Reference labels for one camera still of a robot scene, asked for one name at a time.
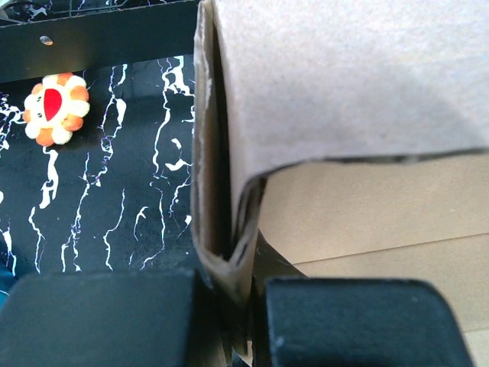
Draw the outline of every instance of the cardboard box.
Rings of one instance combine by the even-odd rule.
[[[193,234],[235,304],[260,226],[308,274],[427,278],[465,330],[489,327],[488,15],[460,0],[201,2]]]

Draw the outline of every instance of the smiling flower toy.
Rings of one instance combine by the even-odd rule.
[[[88,100],[83,78],[72,73],[45,76],[24,101],[26,135],[44,147],[66,144],[83,126]]]

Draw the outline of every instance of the orange petal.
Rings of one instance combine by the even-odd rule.
[[[43,85],[41,83],[38,83],[32,89],[31,94],[38,94],[42,89],[43,89]]]
[[[49,147],[50,145],[53,145],[54,141],[53,138],[51,138],[52,132],[52,128],[42,128],[36,138],[37,143],[39,145],[42,145],[43,147]]]
[[[71,99],[80,100],[80,101],[88,101],[89,100],[89,91],[86,90],[84,86],[76,86],[70,93]]]
[[[60,84],[61,86],[65,86],[66,82],[68,81],[69,78],[73,76],[72,73],[63,73],[58,75],[58,81],[57,83]]]
[[[80,130],[83,126],[83,119],[78,116],[69,114],[61,124],[69,132]]]
[[[27,123],[31,122],[31,110],[30,109],[26,109],[24,111],[24,121],[26,121]]]

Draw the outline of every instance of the cardboard sheet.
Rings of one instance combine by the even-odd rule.
[[[245,309],[273,172],[487,150],[488,18],[482,0],[200,3],[193,234],[230,299]]]
[[[478,367],[489,365],[489,350],[487,350],[487,346],[489,346],[489,328],[466,333],[465,340],[475,365]]]
[[[270,177],[260,230],[296,264],[489,233],[487,208],[489,154],[304,164]]]

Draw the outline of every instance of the folded cardboard edge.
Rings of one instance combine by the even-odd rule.
[[[294,165],[317,161],[328,160],[340,164],[358,162],[405,164],[486,151],[475,148],[467,151],[433,154],[336,159],[329,159],[318,151],[310,159],[300,158],[300,160],[281,164],[279,167],[267,167],[265,171],[255,171],[250,177],[246,177],[246,181],[236,180],[236,177],[232,177],[229,171],[226,171],[227,175],[220,176],[219,170],[222,166],[219,163],[220,155],[223,152],[230,153],[229,150],[223,150],[223,143],[220,141],[220,135],[227,133],[223,128],[223,120],[227,122],[224,116],[225,110],[222,110],[222,105],[225,105],[225,91],[223,87],[222,90],[218,90],[219,83],[223,82],[220,79],[225,77],[225,69],[224,71],[221,69],[220,60],[222,57],[222,62],[226,63],[226,57],[225,54],[219,53],[219,38],[222,35],[219,33],[219,14],[215,10],[214,3],[215,0],[202,0],[199,3],[194,44],[197,87],[193,147],[192,229],[196,250],[205,269],[226,294],[241,307],[245,307],[251,289],[258,217],[266,177]],[[237,144],[236,141],[229,142],[232,150],[235,143]],[[238,151],[231,151],[234,169],[240,158],[237,157],[238,153]],[[232,187],[226,187],[223,190],[223,182],[231,183]],[[225,201],[227,205],[228,195],[233,198],[232,207],[224,208],[219,204]]]
[[[216,286],[233,346],[248,354],[247,302],[251,292],[263,193],[260,181],[249,191],[242,235],[232,233],[225,92],[212,2],[199,4],[195,34],[196,124],[193,139],[192,234],[196,252]]]
[[[445,8],[430,3],[418,11],[407,1],[395,11],[368,2],[378,19],[343,2],[322,6],[315,1],[317,11],[294,0],[280,7],[273,0],[212,3],[228,97],[236,232],[250,181],[291,164],[324,159],[403,163],[487,149],[480,113],[484,100],[469,97],[480,95],[474,81],[485,69],[471,79],[470,66],[477,63],[467,62],[469,48],[485,50],[480,47],[484,38],[465,42],[470,47],[454,54],[453,42],[443,36],[453,30],[450,40],[462,42],[482,34],[476,25],[459,27],[465,15],[439,20]],[[471,10],[484,8],[474,3]],[[330,20],[330,32],[319,31],[325,29],[321,19]],[[404,43],[399,29],[416,36]],[[375,42],[380,35],[382,41]],[[383,50],[388,46],[399,48]],[[428,59],[422,50],[442,62],[424,64]],[[442,77],[452,73],[466,78]],[[467,98],[457,98],[461,90]]]

